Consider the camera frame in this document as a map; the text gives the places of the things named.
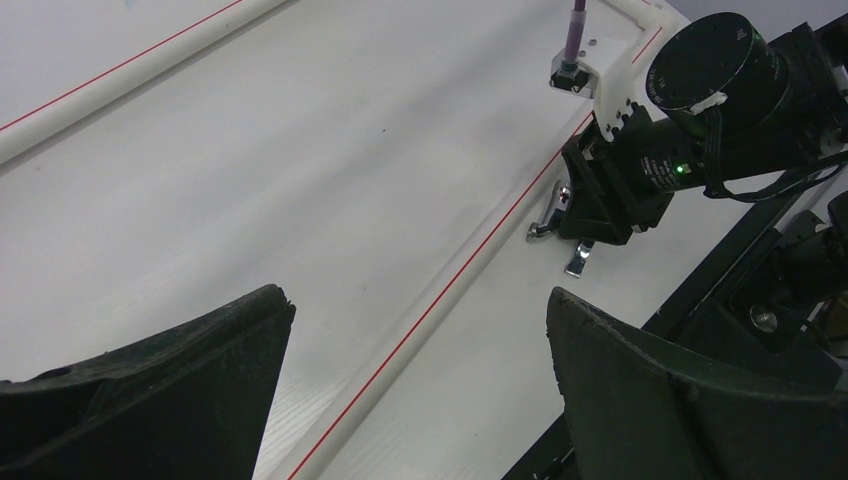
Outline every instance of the screw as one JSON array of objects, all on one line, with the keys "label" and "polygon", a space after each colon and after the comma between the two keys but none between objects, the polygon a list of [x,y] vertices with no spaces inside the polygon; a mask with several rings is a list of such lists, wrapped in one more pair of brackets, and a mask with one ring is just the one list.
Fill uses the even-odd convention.
[{"label": "screw", "polygon": [[754,326],[766,333],[774,333],[777,330],[777,315],[766,310],[762,305],[751,307],[751,321]]}]

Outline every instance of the wire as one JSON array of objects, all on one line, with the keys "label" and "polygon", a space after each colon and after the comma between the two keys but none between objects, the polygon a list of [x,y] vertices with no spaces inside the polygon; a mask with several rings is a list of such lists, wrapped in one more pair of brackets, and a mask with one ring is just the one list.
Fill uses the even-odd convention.
[{"label": "wire", "polygon": [[[737,202],[758,203],[778,197],[797,195],[806,190],[830,180],[838,175],[848,162],[848,152],[837,153],[827,157],[815,165],[808,165],[792,171],[789,177],[777,180],[771,185],[755,192],[733,193],[724,185],[721,172],[721,138],[722,115],[718,107],[708,108],[703,112],[707,126],[707,137],[704,140],[704,174],[706,190],[704,195],[710,198],[730,198]],[[828,168],[836,167],[824,177],[810,179]]]},{"label": "wire", "polygon": [[828,340],[824,332],[821,331],[819,326],[806,319],[802,320],[802,322],[807,327],[807,332],[812,334],[810,336],[814,337],[813,340],[815,340],[819,344],[822,350],[827,353],[830,353],[830,341]]},{"label": "wire", "polygon": [[574,0],[574,9],[571,11],[571,21],[568,24],[568,35],[560,65],[560,71],[563,74],[577,71],[577,57],[580,54],[580,43],[583,41],[585,25],[586,0]]}]

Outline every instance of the metal bracket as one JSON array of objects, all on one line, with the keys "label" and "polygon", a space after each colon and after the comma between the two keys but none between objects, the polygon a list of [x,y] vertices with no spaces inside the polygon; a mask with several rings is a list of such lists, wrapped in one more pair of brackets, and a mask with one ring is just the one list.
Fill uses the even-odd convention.
[{"label": "metal bracket", "polygon": [[565,267],[565,273],[572,277],[580,278],[583,275],[583,269],[586,267],[586,262],[589,260],[589,255],[592,254],[592,248],[594,246],[595,242],[591,240],[581,240],[574,250],[574,256],[571,257],[571,261]]},{"label": "metal bracket", "polygon": [[538,241],[554,233],[565,212],[568,211],[570,201],[571,188],[566,181],[557,180],[542,219],[530,224],[530,229],[527,231],[527,241]]}]

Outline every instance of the purple cable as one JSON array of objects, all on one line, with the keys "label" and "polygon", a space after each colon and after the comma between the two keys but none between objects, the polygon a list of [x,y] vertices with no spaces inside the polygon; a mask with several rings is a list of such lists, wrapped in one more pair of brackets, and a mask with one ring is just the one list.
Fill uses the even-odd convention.
[{"label": "purple cable", "polygon": [[571,11],[571,23],[568,25],[568,39],[565,42],[565,54],[560,70],[572,72],[577,70],[577,56],[580,53],[580,42],[583,40],[584,25],[586,25],[586,0],[574,0],[574,10]]}]

